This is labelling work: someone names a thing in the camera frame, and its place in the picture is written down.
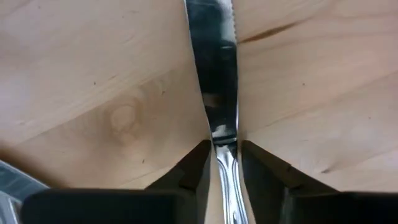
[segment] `silver metal object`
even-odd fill
[[[18,224],[19,207],[28,196],[48,187],[0,161],[0,224]]]
[[[216,151],[224,220],[246,224],[238,172],[238,72],[231,0],[185,0],[193,54]]]

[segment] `light wood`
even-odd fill
[[[242,136],[337,189],[398,189],[398,1],[234,8]],[[1,159],[137,188],[204,138],[182,0],[0,1]]]

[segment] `wooden surface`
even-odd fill
[[[340,190],[398,189],[398,1],[234,1],[242,136]],[[208,138],[183,0],[0,1],[0,156],[140,188]]]

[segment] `knife handle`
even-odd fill
[[[237,143],[215,145],[223,193],[224,222],[248,224],[239,181]]]

